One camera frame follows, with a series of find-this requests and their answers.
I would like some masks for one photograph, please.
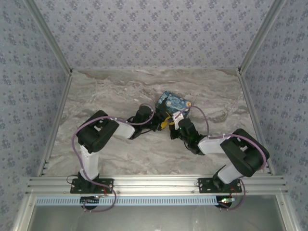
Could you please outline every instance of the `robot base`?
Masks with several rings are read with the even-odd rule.
[[[219,190],[214,185],[213,178],[199,178],[198,187],[199,193],[235,193],[232,188],[234,188],[238,193],[242,192],[240,180],[234,180],[230,184],[226,184],[223,189]]]
[[[109,187],[113,188],[114,186],[114,179],[104,179],[99,178],[97,176],[93,181],[108,185]],[[108,188],[103,188],[96,184],[92,184],[91,182],[84,179],[80,173],[78,173],[78,178],[73,179],[71,185],[71,194],[112,194],[112,191]]]

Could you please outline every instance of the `metal extrusion rail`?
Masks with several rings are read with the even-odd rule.
[[[198,178],[211,176],[110,176],[114,181],[114,190],[119,196],[176,196],[204,195],[199,193]],[[287,194],[283,176],[254,175],[243,178],[247,195],[278,195]],[[66,177],[32,177],[27,194],[39,196],[76,196],[70,194],[70,185]],[[225,195],[222,193],[207,193],[206,195]]]

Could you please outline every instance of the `yellow object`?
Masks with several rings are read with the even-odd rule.
[[[170,125],[173,125],[173,124],[174,124],[174,121],[172,121],[172,118],[171,118],[171,116],[169,115],[169,113],[167,113],[167,115],[168,115],[168,117],[164,120],[164,122],[162,122],[162,123],[160,124],[161,130],[164,129],[165,127],[167,127],[168,124],[170,124]]]

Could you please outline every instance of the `cable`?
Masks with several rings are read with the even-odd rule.
[[[186,119],[187,118],[187,116],[188,116],[188,114],[189,114],[189,112],[191,111],[191,108],[189,108],[188,110],[187,110],[187,112],[185,113],[185,115],[183,116],[184,117],[184,119]]]
[[[265,167],[266,164],[266,156],[264,154],[264,152],[262,151],[262,149],[253,141],[251,141],[250,139],[244,137],[244,136],[240,136],[240,135],[236,135],[236,134],[228,134],[228,135],[223,135],[223,136],[215,136],[215,137],[209,137],[209,139],[222,139],[222,138],[226,138],[226,137],[236,137],[236,138],[240,138],[244,141],[247,141],[248,143],[250,143],[252,146],[254,146],[261,154],[262,159],[263,159],[263,163],[261,165],[261,167],[259,168],[259,170],[263,169]]]
[[[184,142],[184,145],[185,145],[185,148],[187,149],[187,150],[189,150],[189,148],[187,147],[187,144],[185,143],[185,141],[183,141]]]
[[[131,116],[131,117],[128,118],[126,121],[127,121],[127,122],[130,122],[132,118],[134,118],[134,116]]]
[[[148,122],[153,118],[155,111],[154,111],[154,109],[152,108],[152,106],[150,106],[149,104],[146,104],[146,103],[141,104],[139,107],[141,107],[141,106],[143,106],[143,105],[146,105],[146,106],[150,107],[150,109],[151,109],[151,111],[152,111],[152,115],[150,116],[150,118],[149,118],[148,120],[146,120],[146,121],[144,121],[144,122],[142,122],[142,123],[138,123],[138,124],[136,124],[136,123],[130,123],[130,122],[127,122],[127,121],[125,121],[125,120],[123,120],[123,119],[119,119],[119,118],[114,117],[114,116],[101,116],[101,117],[92,119],[92,120],[88,121],[87,123],[81,125],[81,126],[74,132],[73,137],[72,137],[72,148],[73,148],[74,153],[76,154],[76,156],[77,156],[77,158],[78,158],[78,160],[79,160],[79,163],[80,163],[80,166],[81,166],[81,170],[82,170],[84,176],[85,176],[86,179],[87,179],[89,182],[91,182],[92,184],[96,184],[96,185],[101,186],[101,187],[106,187],[106,188],[110,189],[110,190],[112,191],[112,193],[115,195],[115,199],[114,199],[113,203],[112,203],[108,208],[106,208],[106,209],[101,209],[101,210],[87,210],[87,209],[85,209],[85,207],[84,207],[85,211],[87,211],[87,212],[99,213],[99,212],[105,212],[105,211],[110,210],[111,208],[113,208],[113,207],[115,206],[115,203],[116,203],[116,192],[114,191],[113,188],[109,187],[109,185],[105,185],[105,184],[100,184],[100,183],[94,182],[94,181],[92,181],[92,180],[88,177],[86,171],[84,170],[84,165],[83,165],[83,163],[82,163],[81,156],[78,154],[78,151],[76,150],[76,147],[75,147],[75,137],[76,137],[77,133],[80,132],[80,130],[82,130],[84,127],[88,126],[89,124],[91,124],[91,123],[93,123],[93,122],[95,122],[95,121],[98,121],[98,120],[102,120],[102,119],[112,119],[112,120],[120,121],[120,122],[123,122],[123,123],[128,123],[128,124],[131,124],[131,125],[143,125],[143,124],[146,124],[146,123],[148,123]]]
[[[205,122],[206,122],[206,129],[207,129],[206,136],[208,137],[208,136],[209,136],[209,133],[210,133],[210,126],[209,126],[209,124],[208,124],[208,120],[207,120],[206,115],[204,114],[204,112],[201,110],[200,107],[193,106],[193,105],[192,105],[192,106],[185,107],[183,110],[180,111],[180,113],[179,113],[176,117],[174,117],[174,119],[178,118],[183,112],[185,112],[185,110],[190,109],[191,107],[197,108],[197,109],[202,113],[202,115],[203,115],[203,117],[204,117],[204,120],[205,120]]]
[[[152,129],[147,130],[147,131],[144,131],[144,132],[140,133],[140,135],[145,134],[145,133],[148,133],[148,132],[150,132],[150,131],[152,131]]]
[[[236,191],[236,189],[233,188],[233,187],[230,187],[230,189],[231,189],[231,191],[232,191],[232,190],[235,191],[235,193],[236,193],[235,200],[236,200],[236,199],[237,199],[237,191]]]
[[[244,200],[245,200],[245,197],[246,197],[246,188],[245,188],[245,185],[244,185],[242,179],[239,179],[239,180],[240,180],[240,182],[241,182],[241,184],[242,184],[242,186],[243,186],[243,192],[244,192],[241,201],[239,202],[239,204],[237,204],[236,206],[234,206],[234,207],[232,207],[232,208],[229,208],[228,206],[224,205],[223,203],[219,203],[221,206],[226,207],[226,208],[221,208],[221,209],[223,209],[223,210],[230,210],[230,211],[231,211],[231,210],[237,209],[238,207],[240,207],[240,206],[243,204],[243,202],[244,202]]]
[[[69,183],[69,184],[72,184],[72,183],[73,183],[73,182],[72,182],[72,183],[68,182],[68,178],[71,177],[71,176],[77,177],[77,175],[75,175],[75,174],[72,174],[72,175],[67,176],[66,182]]]

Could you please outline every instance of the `blue floral wallpaper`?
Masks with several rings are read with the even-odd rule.
[[[308,230],[308,2],[288,0],[245,78],[277,174]]]
[[[0,1],[0,230],[35,176],[66,74],[22,0]]]
[[[35,0],[72,68],[238,67],[272,0]]]

